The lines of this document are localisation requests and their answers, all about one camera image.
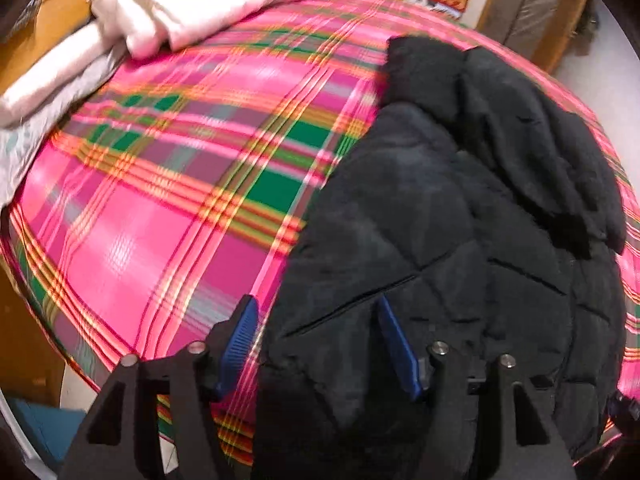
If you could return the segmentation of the black puffer jacket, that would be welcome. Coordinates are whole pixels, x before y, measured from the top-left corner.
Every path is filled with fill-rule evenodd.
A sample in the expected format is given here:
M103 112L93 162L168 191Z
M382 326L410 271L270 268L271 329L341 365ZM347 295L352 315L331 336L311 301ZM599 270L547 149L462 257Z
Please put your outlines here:
M482 48L390 40L374 123L288 256L256 479L571 479L625 345L626 222L593 134ZM385 296L420 362L401 389Z

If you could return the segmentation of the pink plaid bed sheet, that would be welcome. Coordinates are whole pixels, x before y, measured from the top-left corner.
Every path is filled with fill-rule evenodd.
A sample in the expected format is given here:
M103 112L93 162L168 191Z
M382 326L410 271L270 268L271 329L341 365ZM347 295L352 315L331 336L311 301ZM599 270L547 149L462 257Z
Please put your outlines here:
M626 222L616 262L625 345L616 390L639 401L627 344L636 220L597 118L549 75L478 32L398 0L303 0L177 53L127 60L48 133L2 214L1 255L66 360L100 389L66 476L157 478L172 437L179 478L249 478L265 328L314 199L374 123L390 40L482 48L578 115L613 171ZM258 302L232 393L218 342ZM620 477L639 431L606 418L575 477Z

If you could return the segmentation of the folded white blanket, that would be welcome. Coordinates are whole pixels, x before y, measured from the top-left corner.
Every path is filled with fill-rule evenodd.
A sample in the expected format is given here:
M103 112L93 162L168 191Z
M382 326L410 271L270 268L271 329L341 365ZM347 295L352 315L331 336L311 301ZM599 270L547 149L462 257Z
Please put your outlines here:
M1 205L12 202L40 145L72 105L99 89L127 54L93 21L43 55L1 96Z

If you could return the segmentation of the wooden headboard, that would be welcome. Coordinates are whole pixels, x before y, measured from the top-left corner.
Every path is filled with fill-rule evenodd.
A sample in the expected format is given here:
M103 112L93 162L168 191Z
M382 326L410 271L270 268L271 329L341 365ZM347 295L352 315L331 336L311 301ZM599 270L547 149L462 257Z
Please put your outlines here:
M88 0L41 0L35 16L1 41L1 92L90 18Z

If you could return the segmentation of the wooden door frame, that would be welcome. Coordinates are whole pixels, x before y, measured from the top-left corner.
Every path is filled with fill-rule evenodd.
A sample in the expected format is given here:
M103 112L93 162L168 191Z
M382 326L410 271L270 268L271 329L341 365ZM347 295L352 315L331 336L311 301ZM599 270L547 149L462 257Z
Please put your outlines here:
M487 0L476 29L553 73L588 0Z

